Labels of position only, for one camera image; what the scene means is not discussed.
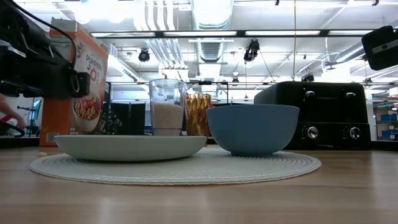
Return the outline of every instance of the round placemat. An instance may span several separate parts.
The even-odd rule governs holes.
[[[237,157],[222,149],[202,149],[183,159],[138,163],[88,161],[61,154],[37,159],[30,169],[51,177],[104,184],[200,185],[280,180],[320,166],[318,159],[292,152]]]

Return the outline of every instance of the cereal bowl image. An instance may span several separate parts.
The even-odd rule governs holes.
[[[100,120],[102,103],[100,96],[91,93],[88,96],[75,98],[72,103],[76,124],[84,132],[95,129]]]

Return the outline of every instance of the white plate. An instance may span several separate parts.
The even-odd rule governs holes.
[[[187,157],[198,152],[205,136],[56,136],[66,154],[97,161],[155,161]]]

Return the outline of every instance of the cereal box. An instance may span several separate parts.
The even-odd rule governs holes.
[[[108,50],[90,37],[79,23],[53,19],[52,24],[75,39],[75,70],[90,75],[90,94],[69,100],[44,99],[41,146],[55,146],[55,136],[62,134],[99,134],[104,101]],[[52,44],[65,58],[72,58],[70,41],[55,30],[50,31]]]

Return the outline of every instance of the table surface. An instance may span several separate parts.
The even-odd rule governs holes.
[[[398,223],[398,153],[295,151],[311,174],[258,184],[156,187],[74,182],[29,170],[56,148],[0,150],[0,223]]]

